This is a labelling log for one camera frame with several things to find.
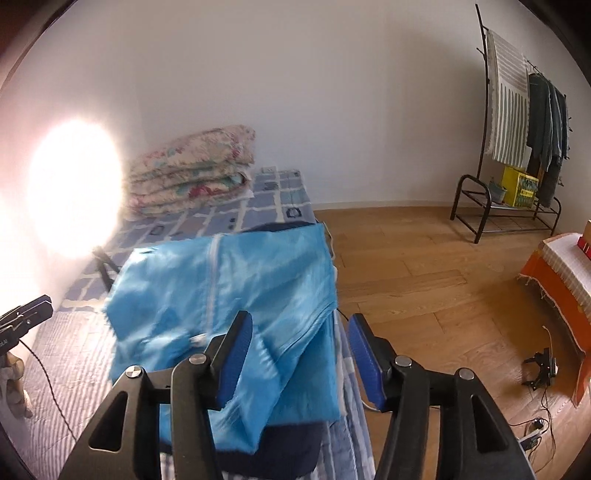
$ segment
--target blue checkered bedsheet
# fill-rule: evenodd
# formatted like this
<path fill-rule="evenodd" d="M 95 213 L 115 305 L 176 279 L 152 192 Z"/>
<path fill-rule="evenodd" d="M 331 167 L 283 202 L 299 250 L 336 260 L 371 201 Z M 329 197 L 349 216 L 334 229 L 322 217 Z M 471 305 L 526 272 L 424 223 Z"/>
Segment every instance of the blue checkered bedsheet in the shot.
<path fill-rule="evenodd" d="M 135 247 L 219 232 L 239 232 L 271 222 L 315 222 L 297 170 L 259 174 L 254 178 L 253 192 L 253 198 L 225 205 L 126 222 L 105 246 L 105 251 L 115 263 L 123 265 Z M 64 413 L 74 419 L 71 423 L 77 436 L 110 389 L 108 372 L 114 336 L 100 313 L 105 297 L 105 287 L 92 262 L 67 292 L 54 318 L 41 326 L 34 344 L 34 350 L 53 380 Z M 375 474 L 355 367 L 340 322 L 339 326 L 347 415 L 326 424 L 318 465 L 306 480 L 370 480 Z M 87 372 L 86 378 L 92 381 L 85 382 L 80 372 Z M 30 431 L 25 444 L 19 445 L 19 452 L 38 480 L 54 480 L 73 447 L 72 440 L 61 418 L 55 415 L 43 372 L 36 362 L 27 365 L 25 388 L 35 406 L 35 416 L 29 420 Z M 172 460 L 166 455 L 162 455 L 161 460 L 163 478 L 172 480 Z M 243 478 L 225 477 L 229 480 Z"/>

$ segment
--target yellow box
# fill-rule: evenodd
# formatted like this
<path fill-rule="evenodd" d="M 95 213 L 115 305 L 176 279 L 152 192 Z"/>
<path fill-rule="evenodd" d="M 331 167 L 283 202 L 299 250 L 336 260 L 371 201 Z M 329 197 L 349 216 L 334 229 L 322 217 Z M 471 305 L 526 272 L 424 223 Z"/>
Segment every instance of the yellow box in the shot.
<path fill-rule="evenodd" d="M 505 167 L 501 185 L 507 189 L 505 203 L 512 207 L 531 207 L 535 193 L 538 191 L 538 179 L 516 170 Z"/>

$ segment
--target coat rack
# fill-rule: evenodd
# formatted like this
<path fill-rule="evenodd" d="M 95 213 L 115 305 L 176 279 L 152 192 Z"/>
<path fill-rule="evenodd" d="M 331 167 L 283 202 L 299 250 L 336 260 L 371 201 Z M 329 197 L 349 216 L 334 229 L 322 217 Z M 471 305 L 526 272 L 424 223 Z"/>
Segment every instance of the coat rack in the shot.
<path fill-rule="evenodd" d="M 482 146 L 480 148 L 480 160 L 478 161 L 478 171 L 476 176 L 471 175 L 469 173 L 462 175 L 460 180 L 457 183 L 456 189 L 456 197 L 453 202 L 452 207 L 452 214 L 450 216 L 450 220 L 453 220 L 457 217 L 464 225 L 466 225 L 471 232 L 474 233 L 474 243 L 477 244 L 480 241 L 480 238 L 484 233 L 509 233 L 509 232 L 536 232 L 536 231 L 544 231 L 550 230 L 550 236 L 554 235 L 554 231 L 556 230 L 556 225 L 558 225 L 558 220 L 560 219 L 560 214 L 562 212 L 562 205 L 558 198 L 554 197 L 554 200 L 557 203 L 558 210 L 553 207 L 544 207 L 540 205 L 540 201 L 536 200 L 532 207 L 511 207 L 509 205 L 505 205 L 503 203 L 495 203 L 492 201 L 491 198 L 491 191 L 486 183 L 484 183 L 480 179 L 480 174 L 482 172 L 482 159 L 484 158 L 484 150 L 486 144 L 486 127 L 488 126 L 488 92 L 489 92 L 489 84 L 491 82 L 488 76 L 488 57 L 487 57 L 487 49 L 486 49 L 486 35 L 485 31 L 488 30 L 482 24 L 482 17 L 480 15 L 480 9 L 478 8 L 478 4 L 476 4 L 476 13 L 478 14 L 478 23 L 480 24 L 480 35 L 482 36 L 482 51 L 477 48 L 477 50 L 482 54 L 484 58 L 484 69 L 485 69 L 485 77 L 486 77 L 486 99 L 485 99 L 485 113 L 484 113 L 484 130 L 482 133 Z M 533 65 L 531 62 L 528 63 L 532 65 L 534 70 L 538 71 L 537 67 Z M 472 182 L 480 185 L 483 188 L 482 192 L 478 192 L 475 190 L 465 190 L 463 185 L 466 180 L 471 180 Z M 483 209 L 483 213 L 477 213 L 474 215 L 461 215 L 457 213 L 457 204 L 460 201 L 460 196 L 466 196 L 474 203 L 476 203 L 480 208 Z M 520 212 L 516 214 L 511 213 L 503 213 L 503 214 L 491 214 L 492 210 L 504 210 L 509 212 Z M 545 215 L 553 215 L 556 216 L 556 219 L 552 225 L 546 223 L 546 221 L 539 217 L 540 214 Z M 468 223 L 465 217 L 472 216 L 476 218 L 480 218 L 480 224 L 478 226 L 478 230 L 475 230 L 472 225 Z M 491 217 L 503 217 L 503 218 L 528 218 L 533 220 L 534 222 L 539 222 L 540 226 L 532 226 L 531 228 L 508 228 L 508 229 L 493 229 L 493 230 L 485 230 L 486 222 Z"/>

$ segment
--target white zipper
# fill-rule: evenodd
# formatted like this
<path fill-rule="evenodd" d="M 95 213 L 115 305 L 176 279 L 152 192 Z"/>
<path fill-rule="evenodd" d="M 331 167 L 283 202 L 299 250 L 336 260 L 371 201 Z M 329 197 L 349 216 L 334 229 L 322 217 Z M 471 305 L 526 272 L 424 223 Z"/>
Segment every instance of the white zipper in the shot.
<path fill-rule="evenodd" d="M 216 298 L 216 283 L 217 283 L 217 252 L 219 250 L 220 240 L 223 233 L 216 233 L 212 238 L 212 243 L 209 246 L 209 295 L 207 296 L 207 310 L 205 312 L 206 332 L 211 335 L 213 332 L 213 305 Z"/>

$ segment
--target blue jacket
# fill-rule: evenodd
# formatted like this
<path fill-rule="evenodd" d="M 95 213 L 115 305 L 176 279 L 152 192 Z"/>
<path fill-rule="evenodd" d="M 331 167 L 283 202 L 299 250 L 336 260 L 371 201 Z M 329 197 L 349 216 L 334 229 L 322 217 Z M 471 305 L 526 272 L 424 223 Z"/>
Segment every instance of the blue jacket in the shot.
<path fill-rule="evenodd" d="M 111 378 L 130 365 L 175 366 L 252 315 L 251 346 L 222 411 L 210 411 L 219 450 L 253 453 L 266 425 L 333 421 L 337 399 L 333 264 L 321 224 L 216 235 L 133 251 L 105 304 L 117 338 Z M 170 408 L 160 435 L 170 441 Z"/>

